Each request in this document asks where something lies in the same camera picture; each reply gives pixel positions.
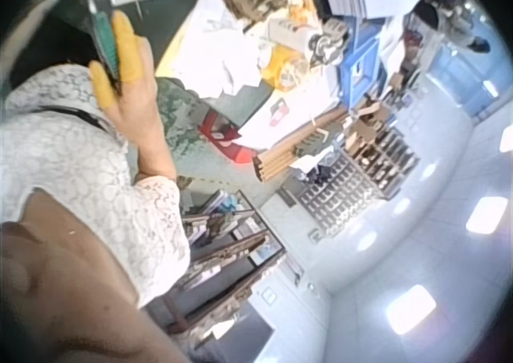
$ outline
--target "red object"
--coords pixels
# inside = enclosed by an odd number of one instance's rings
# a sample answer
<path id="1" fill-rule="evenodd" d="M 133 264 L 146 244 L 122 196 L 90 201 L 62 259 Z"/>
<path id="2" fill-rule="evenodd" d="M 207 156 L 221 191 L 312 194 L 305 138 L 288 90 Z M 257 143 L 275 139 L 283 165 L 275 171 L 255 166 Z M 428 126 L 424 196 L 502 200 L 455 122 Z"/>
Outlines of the red object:
<path id="1" fill-rule="evenodd" d="M 220 119 L 220 116 L 217 112 L 212 109 L 209 110 L 199 127 L 200 132 L 231 161 L 238 164 L 251 163 L 256 152 L 253 149 L 232 143 L 232 140 L 240 137 L 237 129 L 232 124 L 225 124 L 219 131 L 212 130 L 218 119 Z"/>

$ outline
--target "metal rack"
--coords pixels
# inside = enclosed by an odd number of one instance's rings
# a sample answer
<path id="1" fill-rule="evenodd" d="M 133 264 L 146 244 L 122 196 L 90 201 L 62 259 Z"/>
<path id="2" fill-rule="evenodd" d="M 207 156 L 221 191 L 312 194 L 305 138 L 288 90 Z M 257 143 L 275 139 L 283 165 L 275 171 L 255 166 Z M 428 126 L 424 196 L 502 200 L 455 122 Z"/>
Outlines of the metal rack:
<path id="1" fill-rule="evenodd" d="M 352 218 L 380 196 L 369 176 L 346 153 L 341 153 L 331 170 L 331 176 L 322 185 L 298 189 L 299 182 L 294 179 L 287 180 L 285 184 L 285 188 L 296 196 L 324 232 L 316 242 L 323 237 L 335 237 Z"/>
<path id="2" fill-rule="evenodd" d="M 379 190 L 379 197 L 386 200 L 395 196 L 419 161 L 403 134 L 389 127 L 383 127 L 372 143 L 360 147 L 353 159 Z"/>

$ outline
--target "cardboard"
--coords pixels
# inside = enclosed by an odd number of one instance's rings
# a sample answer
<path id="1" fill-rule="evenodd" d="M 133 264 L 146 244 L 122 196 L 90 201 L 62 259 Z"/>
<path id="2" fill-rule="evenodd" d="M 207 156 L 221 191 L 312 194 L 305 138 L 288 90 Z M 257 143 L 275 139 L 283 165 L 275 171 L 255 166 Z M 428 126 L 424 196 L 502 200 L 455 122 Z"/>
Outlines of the cardboard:
<path id="1" fill-rule="evenodd" d="M 390 77 L 390 81 L 388 82 L 388 84 L 397 90 L 397 89 L 402 88 L 403 81 L 404 81 L 404 75 L 396 72 L 392 75 L 392 77 Z"/>
<path id="2" fill-rule="evenodd" d="M 358 109 L 358 116 L 370 115 L 379 110 L 381 106 L 380 102 L 372 103 L 369 107 L 362 107 Z"/>

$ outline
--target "blue wall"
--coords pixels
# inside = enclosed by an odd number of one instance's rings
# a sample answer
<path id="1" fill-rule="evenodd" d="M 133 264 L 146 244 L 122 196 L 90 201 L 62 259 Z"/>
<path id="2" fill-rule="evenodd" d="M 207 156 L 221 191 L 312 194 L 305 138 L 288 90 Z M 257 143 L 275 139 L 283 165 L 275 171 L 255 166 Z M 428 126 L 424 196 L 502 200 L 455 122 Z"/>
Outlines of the blue wall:
<path id="1" fill-rule="evenodd" d="M 499 96 L 513 83 L 511 56 L 490 22 L 479 20 L 482 14 L 475 11 L 475 35 L 484 37 L 491 46 L 489 54 L 477 54 L 444 44 L 431 64 L 433 75 L 470 116 L 487 109 L 495 100 L 483 86 L 491 81 Z M 453 56 L 453 49 L 458 53 Z"/>

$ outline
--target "wooden strip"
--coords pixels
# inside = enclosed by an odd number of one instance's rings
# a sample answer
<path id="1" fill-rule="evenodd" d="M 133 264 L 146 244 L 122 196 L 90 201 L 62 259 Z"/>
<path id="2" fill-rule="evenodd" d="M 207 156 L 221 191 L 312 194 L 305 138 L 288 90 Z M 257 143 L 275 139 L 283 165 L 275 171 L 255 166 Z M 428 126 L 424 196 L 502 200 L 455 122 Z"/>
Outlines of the wooden strip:
<path id="1" fill-rule="evenodd" d="M 299 129 L 295 130 L 295 132 L 286 136 L 282 139 L 277 145 L 272 147 L 271 149 L 260 153 L 257 157 L 260 161 L 265 162 L 265 160 L 274 157 L 276 154 L 287 151 L 292 147 L 292 145 L 301 142 L 303 139 L 311 135 L 318 127 L 324 127 L 327 123 L 335 120 L 337 118 L 342 117 L 347 114 L 347 110 L 344 107 L 335 107 L 333 110 L 326 112 L 320 117 L 315 119 L 316 127 L 312 125 L 311 122 L 303 125 Z"/>

